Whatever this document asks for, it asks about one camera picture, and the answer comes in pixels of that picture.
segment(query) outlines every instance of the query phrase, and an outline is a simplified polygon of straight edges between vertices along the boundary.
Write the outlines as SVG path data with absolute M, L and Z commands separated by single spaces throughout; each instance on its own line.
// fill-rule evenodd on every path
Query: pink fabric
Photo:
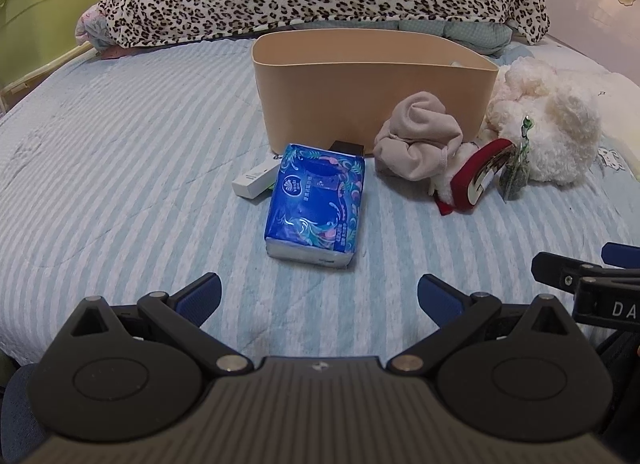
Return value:
M 116 43 L 110 37 L 107 20 L 96 4 L 82 13 L 78 19 L 78 24 L 76 24 L 75 34 L 78 46 L 89 42 L 98 51 L 104 51 Z
M 115 60 L 116 58 L 122 58 L 123 56 L 132 56 L 138 53 L 142 48 L 121 48 L 120 46 L 111 46 L 109 49 L 100 53 L 100 59 L 102 60 Z
M 376 170 L 409 181 L 443 173 L 462 143 L 462 130 L 444 105 L 429 92 L 405 98 L 374 140 Z

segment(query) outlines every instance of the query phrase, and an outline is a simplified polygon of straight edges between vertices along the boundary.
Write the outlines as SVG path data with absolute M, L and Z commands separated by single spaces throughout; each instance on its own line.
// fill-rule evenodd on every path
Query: tan plastic storage basket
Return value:
M 498 73 L 493 62 L 445 38 L 387 30 L 271 33 L 256 40 L 252 57 L 278 154 L 288 143 L 326 149 L 336 139 L 370 152 L 396 104 L 423 90 L 442 101 L 470 141 Z

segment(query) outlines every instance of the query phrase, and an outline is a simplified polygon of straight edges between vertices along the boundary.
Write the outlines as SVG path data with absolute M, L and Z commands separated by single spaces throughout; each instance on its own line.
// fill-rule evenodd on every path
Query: blue tissue package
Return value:
M 264 230 L 267 254 L 347 266 L 356 250 L 363 183 L 359 155 L 287 146 Z

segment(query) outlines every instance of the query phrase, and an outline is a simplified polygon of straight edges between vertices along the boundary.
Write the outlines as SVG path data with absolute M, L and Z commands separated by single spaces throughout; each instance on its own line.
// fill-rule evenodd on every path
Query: green plastic drawer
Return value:
M 80 15 L 98 0 L 0 0 L 0 89 L 76 46 Z

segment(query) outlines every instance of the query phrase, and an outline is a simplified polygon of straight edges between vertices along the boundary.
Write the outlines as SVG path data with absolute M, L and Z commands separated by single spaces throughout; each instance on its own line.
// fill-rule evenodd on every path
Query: black clamp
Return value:
M 607 243 L 602 259 L 625 269 L 542 252 L 533 258 L 531 272 L 537 282 L 574 295 L 577 322 L 640 332 L 640 248 Z
M 50 431 L 92 442 L 122 442 L 169 427 L 210 380 L 254 369 L 199 329 L 221 296 L 220 278 L 207 273 L 172 296 L 155 291 L 136 305 L 84 298 L 31 378 L 34 415 Z
M 549 442 L 586 433 L 602 420 L 612 394 L 609 375 L 553 295 L 503 304 L 424 275 L 418 303 L 440 329 L 386 369 L 433 382 L 464 423 L 502 439 Z

